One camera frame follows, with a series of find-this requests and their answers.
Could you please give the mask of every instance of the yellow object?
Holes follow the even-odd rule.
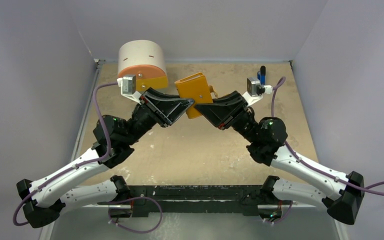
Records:
[[[202,72],[177,80],[174,82],[174,85],[181,98],[195,100],[195,103],[186,110],[186,115],[189,119],[194,119],[202,115],[194,108],[195,104],[213,103],[211,93],[214,93],[216,98],[218,97],[213,86],[208,85],[207,79]]]
[[[143,92],[149,88],[163,89],[169,86],[169,79],[167,76],[159,76],[154,78],[138,78],[136,76],[136,91]]]

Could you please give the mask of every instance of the cylindrical container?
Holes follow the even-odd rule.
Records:
[[[161,47],[153,41],[135,40],[118,51],[118,78],[136,75],[136,90],[162,89],[169,86]]]

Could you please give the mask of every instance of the white wall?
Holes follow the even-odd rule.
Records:
[[[327,0],[66,0],[94,58],[152,40],[169,61],[288,61]]]
[[[294,73],[320,162],[384,180],[384,1],[329,0]],[[351,239],[384,239],[384,197],[366,194]]]
[[[63,1],[0,0],[0,239],[39,237],[16,183],[70,160],[95,68]]]

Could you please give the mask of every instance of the brown work surface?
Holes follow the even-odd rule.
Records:
[[[266,84],[276,85],[286,77],[286,83],[276,95],[275,115],[283,119],[292,147],[317,161],[313,141],[301,105],[295,79],[289,63],[265,64]],[[260,64],[172,63],[167,66],[169,87],[159,91],[177,94],[174,82],[202,72],[209,85],[220,95],[247,90],[247,77],[255,76]],[[117,64],[103,65],[98,84],[116,81]],[[122,97],[120,88],[102,88],[97,94],[102,114],[124,119],[131,117],[135,102]],[[265,95],[254,104],[255,119],[270,115],[272,96]],[[81,151],[96,141],[92,133],[98,117],[91,106]],[[129,185],[252,185],[262,184],[268,175],[302,182],[295,176],[273,167],[258,164],[250,157],[249,143],[233,129],[219,130],[203,116],[188,119],[184,114],[173,126],[158,124],[132,147],[133,154],[122,164],[87,180],[85,185],[97,184],[113,175],[122,175]]]

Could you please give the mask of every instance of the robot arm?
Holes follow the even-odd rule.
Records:
[[[111,143],[108,157],[105,157],[107,140],[102,123],[98,122],[93,130],[97,142],[84,154],[46,177],[35,181],[23,179],[17,183],[18,194],[25,203],[24,215],[33,228],[48,225],[61,214],[78,207],[127,199],[128,190],[125,188],[128,187],[122,177],[114,176],[92,186],[78,185],[124,162],[134,151],[130,146],[154,125],[159,124],[163,128],[171,126],[194,103],[193,99],[163,94],[152,88],[138,94],[133,87],[134,76],[127,75],[119,79],[118,83],[122,95],[132,96],[137,99],[138,104],[129,120],[111,115],[103,116]]]
[[[240,95],[234,91],[213,99],[213,103],[197,103],[194,107],[216,128],[225,130],[232,127],[248,140],[250,145],[246,148],[257,163],[284,170],[310,184],[269,176],[262,188],[266,194],[279,200],[293,200],[327,209],[327,213],[334,219],[354,224],[364,193],[338,180],[363,187],[363,176],[354,171],[350,174],[336,171],[299,153],[292,153],[285,146],[288,134],[280,118],[264,117],[256,122],[254,110],[250,106],[260,100],[263,94],[271,94],[272,91],[271,86],[261,85],[256,78],[250,77],[247,79],[245,94]],[[335,179],[310,169],[302,161],[335,176]]]

